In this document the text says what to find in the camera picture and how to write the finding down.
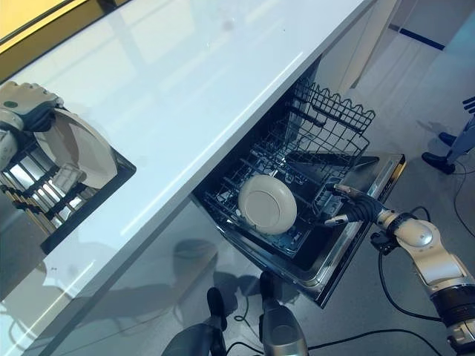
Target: dish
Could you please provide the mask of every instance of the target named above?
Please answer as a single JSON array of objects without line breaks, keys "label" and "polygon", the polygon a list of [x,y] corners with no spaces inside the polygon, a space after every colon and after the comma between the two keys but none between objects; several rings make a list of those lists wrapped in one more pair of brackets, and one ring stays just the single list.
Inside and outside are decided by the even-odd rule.
[{"label": "dish", "polygon": [[297,203],[279,179],[256,175],[239,192],[237,206],[247,223],[264,234],[282,234],[294,225]]},{"label": "dish", "polygon": [[51,129],[35,132],[39,146],[58,167],[72,165],[83,171],[81,183],[100,189],[117,175],[111,146],[76,114],[55,109]]}]

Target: wire rack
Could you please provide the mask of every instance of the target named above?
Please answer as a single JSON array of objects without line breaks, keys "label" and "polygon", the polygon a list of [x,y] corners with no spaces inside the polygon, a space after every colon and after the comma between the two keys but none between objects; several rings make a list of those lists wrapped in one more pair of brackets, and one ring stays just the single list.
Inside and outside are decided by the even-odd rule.
[{"label": "wire rack", "polygon": [[53,184],[59,167],[30,135],[24,148],[0,171],[0,191],[44,232],[43,252],[50,253],[95,208],[135,172],[135,167],[113,150],[117,175],[101,189],[77,183],[68,192]]},{"label": "wire rack", "polygon": [[[235,162],[217,189],[205,192],[205,201],[222,219],[292,257],[311,230],[341,207],[325,186],[340,182],[358,162],[369,144],[362,134],[375,113],[308,82],[296,83],[291,93],[284,117],[274,121],[245,154],[232,155]],[[281,180],[294,195],[297,219],[283,234],[259,233],[239,212],[238,194],[256,174]]]},{"label": "wire rack", "polygon": [[64,224],[96,193],[96,189],[79,183],[65,194],[53,184],[57,171],[58,167],[31,140],[9,167],[0,172],[0,190],[46,235]]}]

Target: white cabinet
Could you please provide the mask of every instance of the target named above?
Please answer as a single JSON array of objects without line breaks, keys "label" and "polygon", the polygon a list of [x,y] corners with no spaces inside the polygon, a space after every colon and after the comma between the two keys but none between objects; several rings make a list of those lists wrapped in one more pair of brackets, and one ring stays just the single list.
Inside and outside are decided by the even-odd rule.
[{"label": "white cabinet", "polygon": [[399,0],[378,0],[324,53],[315,80],[345,93],[360,77]]}]

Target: robotic arm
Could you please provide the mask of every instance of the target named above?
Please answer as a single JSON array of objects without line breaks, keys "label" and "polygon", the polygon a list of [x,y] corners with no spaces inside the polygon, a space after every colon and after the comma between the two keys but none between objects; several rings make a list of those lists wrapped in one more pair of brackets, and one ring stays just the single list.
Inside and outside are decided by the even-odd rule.
[{"label": "robotic arm", "polygon": [[0,171],[22,146],[24,131],[48,131],[53,108],[63,101],[37,84],[7,82],[0,88]]},{"label": "robotic arm", "polygon": [[447,327],[452,348],[459,355],[475,352],[475,279],[459,258],[444,248],[437,227],[412,214],[390,210],[346,185],[333,185],[330,190],[354,204],[349,212],[327,220],[325,225],[375,223],[386,237],[372,241],[379,251],[387,254],[400,246],[413,259],[422,285]]}]

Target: person's foot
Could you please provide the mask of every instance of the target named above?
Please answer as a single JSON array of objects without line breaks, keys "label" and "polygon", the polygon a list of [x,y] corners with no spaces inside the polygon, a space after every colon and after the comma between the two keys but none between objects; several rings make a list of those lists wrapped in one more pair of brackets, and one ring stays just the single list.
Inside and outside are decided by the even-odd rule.
[{"label": "person's foot", "polygon": [[454,135],[450,135],[449,133],[446,133],[446,132],[441,132],[439,133],[439,138],[443,143],[451,147],[457,137]]},{"label": "person's foot", "polygon": [[221,318],[221,331],[223,332],[228,327],[228,322],[220,290],[216,287],[211,287],[208,289],[206,299],[208,300],[210,314]]},{"label": "person's foot", "polygon": [[262,301],[273,298],[274,297],[274,276],[272,276],[272,273],[268,271],[262,272],[261,277],[259,278],[259,282],[261,285]]},{"label": "person's foot", "polygon": [[424,152],[422,154],[422,159],[429,165],[438,170],[444,172],[445,174],[452,174],[455,171],[455,165],[447,164],[447,159],[445,157],[436,156],[435,154],[430,154],[429,152]]}]

